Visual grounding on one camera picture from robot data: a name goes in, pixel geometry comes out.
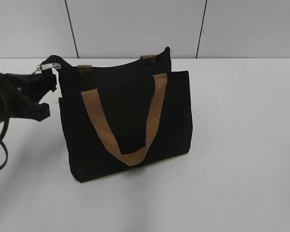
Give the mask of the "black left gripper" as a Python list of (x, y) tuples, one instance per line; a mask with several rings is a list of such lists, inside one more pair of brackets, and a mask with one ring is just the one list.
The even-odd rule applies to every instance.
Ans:
[(56, 89), (57, 77), (52, 72), (0, 73), (0, 123), (8, 118), (45, 120), (50, 116), (49, 104), (36, 103), (36, 91)]

